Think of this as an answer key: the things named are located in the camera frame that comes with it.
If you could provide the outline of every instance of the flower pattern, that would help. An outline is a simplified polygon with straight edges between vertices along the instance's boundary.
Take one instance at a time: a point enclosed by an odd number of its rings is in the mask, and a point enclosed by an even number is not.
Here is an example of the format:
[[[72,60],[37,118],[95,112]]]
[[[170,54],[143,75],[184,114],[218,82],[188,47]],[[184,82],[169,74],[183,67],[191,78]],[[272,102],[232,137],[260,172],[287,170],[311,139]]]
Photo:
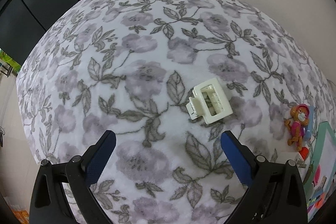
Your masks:
[[[201,19],[204,26],[210,31],[218,34],[224,34],[229,32],[228,21],[219,14],[213,14],[210,12],[201,13]]]
[[[243,123],[245,127],[254,127],[260,123],[263,113],[255,100],[232,97],[229,100],[233,114],[223,119],[227,128]]]
[[[166,70],[160,63],[137,60],[125,67],[124,74],[127,91],[145,101],[160,93]]]
[[[226,81],[246,83],[249,72],[246,65],[236,59],[229,59],[224,54],[211,54],[207,58],[209,71]]]
[[[134,213],[132,219],[138,221],[144,219],[147,223],[176,223],[179,212],[168,202],[157,202],[152,198],[138,198],[133,201]]]
[[[162,183],[171,172],[166,155],[153,148],[144,149],[141,142],[122,143],[118,146],[116,154],[117,169],[133,181]]]
[[[149,13],[130,12],[124,15],[122,24],[125,26],[146,26],[153,22],[153,16]]]
[[[209,125],[190,120],[192,88],[213,77],[233,114]],[[223,223],[243,191],[221,133],[273,158],[291,149],[283,120],[293,105],[315,106],[314,128],[335,126],[332,88],[290,34],[241,0],[81,0],[17,77],[36,162],[66,162],[115,132],[91,190],[120,224]],[[306,143],[311,152],[316,135]]]
[[[116,47],[116,56],[119,56],[123,51],[132,52],[149,52],[156,49],[158,43],[150,35],[139,36],[137,34],[131,33],[122,38],[121,47]]]
[[[177,37],[169,40],[167,58],[180,64],[192,64],[197,56],[195,46],[199,43],[203,42],[192,38],[186,40]]]

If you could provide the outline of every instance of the floral blanket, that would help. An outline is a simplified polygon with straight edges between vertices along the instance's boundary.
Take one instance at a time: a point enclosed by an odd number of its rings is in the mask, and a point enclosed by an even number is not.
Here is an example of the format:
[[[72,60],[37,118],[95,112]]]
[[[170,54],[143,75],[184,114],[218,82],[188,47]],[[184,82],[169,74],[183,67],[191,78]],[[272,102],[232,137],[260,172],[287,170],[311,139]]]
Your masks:
[[[192,88],[213,77],[234,113],[190,120]],[[310,156],[318,124],[336,124],[331,84],[307,52],[240,0],[81,0],[33,49],[17,94],[36,162],[66,162],[116,133],[91,186],[114,223],[223,223],[246,190],[221,150],[224,130],[275,161],[295,151],[291,106],[315,106]]]

